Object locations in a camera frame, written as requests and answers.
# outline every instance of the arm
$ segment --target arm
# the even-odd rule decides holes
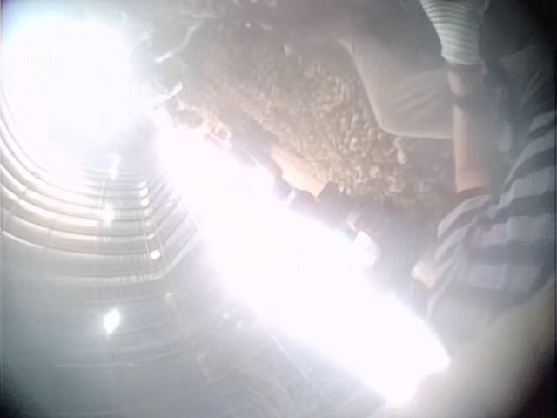
[[[457,193],[463,197],[487,194],[489,164],[495,149],[496,118],[490,112],[485,72],[480,65],[449,65],[453,94],[453,147]]]
[[[497,118],[493,116],[479,53],[482,0],[421,0],[441,43],[448,63],[453,96],[453,140],[456,186],[464,197],[489,189]]]

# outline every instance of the person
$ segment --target person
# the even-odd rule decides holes
[[[372,418],[553,417],[554,362],[553,275],[455,355],[445,372],[422,382],[403,408],[383,407]]]
[[[416,60],[359,29],[344,30],[339,41],[383,129],[453,140],[460,203],[440,222],[427,317],[456,351],[535,294],[554,265],[554,51],[530,44],[503,57],[512,87],[505,98],[480,56],[488,3],[421,4],[440,41],[439,60]],[[491,168],[501,137],[513,167],[495,188]]]
[[[428,319],[452,352],[545,285],[555,265],[554,55],[539,52],[524,80],[514,133],[518,154],[501,193],[490,193],[487,75],[478,48],[478,3],[422,0],[437,31],[451,94],[460,204],[441,221]]]

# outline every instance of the bright light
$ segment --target bright light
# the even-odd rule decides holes
[[[112,209],[111,206],[106,206],[105,209],[101,212],[101,219],[104,221],[106,225],[110,225],[112,221],[116,218],[116,213]]]
[[[112,167],[109,171],[108,171],[109,175],[111,176],[111,180],[115,180],[116,177],[118,176],[118,170],[114,167]]]
[[[122,317],[120,316],[120,312],[117,309],[112,309],[104,316],[104,331],[106,331],[108,335],[112,334],[114,330],[120,325],[121,320]]]
[[[344,236],[289,211],[265,175],[199,132],[163,134],[161,166],[197,216],[225,285],[263,322],[311,343],[391,403],[447,366],[425,324],[368,284],[362,264],[372,260]]]
[[[160,258],[161,253],[160,253],[159,250],[153,250],[153,251],[151,251],[151,253],[149,255],[153,260],[156,260],[156,259]]]
[[[29,17],[4,46],[4,89],[22,126],[79,139],[111,138],[134,111],[118,33],[67,17]]]

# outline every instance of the striped shirt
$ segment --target striped shirt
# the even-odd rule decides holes
[[[545,105],[501,195],[466,199],[440,223],[428,316],[449,349],[529,299],[554,272],[555,152],[555,109]]]

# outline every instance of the lens flare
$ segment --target lens flare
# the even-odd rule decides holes
[[[361,251],[289,211],[264,174],[206,144],[200,131],[162,129],[158,146],[225,286],[266,325],[311,343],[395,404],[448,365],[427,326],[365,280]]]

